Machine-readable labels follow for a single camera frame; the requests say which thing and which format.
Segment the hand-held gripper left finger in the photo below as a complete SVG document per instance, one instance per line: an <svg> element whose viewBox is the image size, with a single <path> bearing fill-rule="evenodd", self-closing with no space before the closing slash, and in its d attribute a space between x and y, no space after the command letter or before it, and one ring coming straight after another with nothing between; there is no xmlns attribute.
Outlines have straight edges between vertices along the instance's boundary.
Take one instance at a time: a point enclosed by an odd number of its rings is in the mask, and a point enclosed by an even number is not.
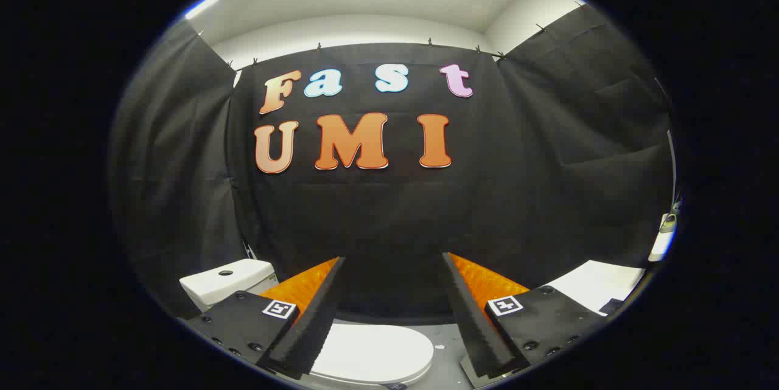
<svg viewBox="0 0 779 390"><path fill-rule="evenodd" d="M334 257L261 294L234 290L187 319L187 328L254 367L300 379L328 337L346 260Z"/></svg>

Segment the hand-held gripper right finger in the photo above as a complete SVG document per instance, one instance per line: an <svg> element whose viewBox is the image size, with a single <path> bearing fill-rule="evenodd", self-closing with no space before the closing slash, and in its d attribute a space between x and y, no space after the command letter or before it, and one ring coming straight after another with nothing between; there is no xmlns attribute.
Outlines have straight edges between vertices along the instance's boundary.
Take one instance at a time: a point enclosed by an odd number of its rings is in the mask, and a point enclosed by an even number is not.
<svg viewBox="0 0 779 390"><path fill-rule="evenodd" d="M478 378L534 367L607 321L556 287L530 290L450 252L442 255L442 284Z"/></svg>

